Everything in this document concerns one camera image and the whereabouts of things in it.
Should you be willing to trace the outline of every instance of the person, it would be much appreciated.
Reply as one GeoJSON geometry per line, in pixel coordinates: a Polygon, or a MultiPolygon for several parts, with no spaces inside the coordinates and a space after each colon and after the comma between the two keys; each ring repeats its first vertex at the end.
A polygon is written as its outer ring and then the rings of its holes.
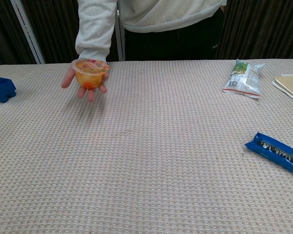
{"type": "MultiPolygon", "coordinates": [[[[214,59],[222,35],[227,0],[78,0],[80,58],[106,61],[118,4],[125,29],[126,60],[214,59]]],[[[63,79],[67,88],[75,76],[70,67],[63,79]]],[[[106,93],[103,77],[98,89],[106,93]]],[[[80,88],[94,101],[95,90],[80,88]]]]}

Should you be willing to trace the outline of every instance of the fingers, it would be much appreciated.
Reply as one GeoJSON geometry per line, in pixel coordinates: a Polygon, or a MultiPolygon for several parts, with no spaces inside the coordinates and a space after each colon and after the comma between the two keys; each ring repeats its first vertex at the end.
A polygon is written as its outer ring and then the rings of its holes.
{"type": "Polygon", "coordinates": [[[90,102],[94,101],[94,94],[95,94],[94,89],[88,89],[88,101],[90,102]]]}
{"type": "Polygon", "coordinates": [[[93,102],[94,101],[94,97],[95,97],[95,90],[94,89],[85,89],[83,87],[80,87],[78,92],[77,92],[77,96],[78,98],[83,98],[84,94],[86,93],[86,91],[88,92],[88,101],[93,102]]]}
{"type": "Polygon", "coordinates": [[[107,92],[107,89],[103,82],[99,85],[98,89],[101,91],[101,93],[105,94],[107,92]]]}
{"type": "Polygon", "coordinates": [[[78,90],[78,92],[77,92],[77,96],[78,96],[78,98],[83,98],[85,92],[86,92],[86,89],[83,88],[83,87],[80,87],[79,90],[78,90]]]}
{"type": "Polygon", "coordinates": [[[106,81],[106,80],[108,79],[108,76],[109,76],[108,72],[105,73],[105,74],[103,75],[103,77],[102,77],[102,81],[103,81],[103,82],[106,81]]]}
{"type": "Polygon", "coordinates": [[[69,67],[67,74],[62,81],[61,87],[64,89],[67,88],[72,82],[74,76],[75,76],[75,70],[72,67],[69,67]]]}

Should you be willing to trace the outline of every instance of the notebook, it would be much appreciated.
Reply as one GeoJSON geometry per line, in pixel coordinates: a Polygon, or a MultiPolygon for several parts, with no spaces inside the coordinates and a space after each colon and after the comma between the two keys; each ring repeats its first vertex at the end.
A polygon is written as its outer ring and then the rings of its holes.
{"type": "Polygon", "coordinates": [[[293,74],[284,74],[277,76],[272,84],[293,98],[293,74]]]}

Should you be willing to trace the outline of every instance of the black pants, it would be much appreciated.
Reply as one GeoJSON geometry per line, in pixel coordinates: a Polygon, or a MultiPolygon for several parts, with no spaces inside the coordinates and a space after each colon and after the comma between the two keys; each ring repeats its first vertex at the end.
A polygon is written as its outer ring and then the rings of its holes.
{"type": "Polygon", "coordinates": [[[125,30],[126,60],[215,59],[223,22],[219,8],[212,17],[181,29],[159,33],[125,30]]]}

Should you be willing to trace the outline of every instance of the curtain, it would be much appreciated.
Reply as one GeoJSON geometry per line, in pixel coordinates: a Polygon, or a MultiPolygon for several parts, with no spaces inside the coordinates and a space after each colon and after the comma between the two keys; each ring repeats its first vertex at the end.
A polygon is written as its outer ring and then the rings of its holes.
{"type": "Polygon", "coordinates": [[[34,63],[35,58],[10,0],[0,0],[0,65],[34,63]]]}
{"type": "Polygon", "coordinates": [[[218,59],[293,58],[293,0],[228,0],[218,59]]]}
{"type": "MultiPolygon", "coordinates": [[[[22,0],[46,63],[70,63],[78,58],[75,41],[79,29],[77,0],[22,0]]],[[[107,61],[117,61],[115,33],[107,61]]]]}

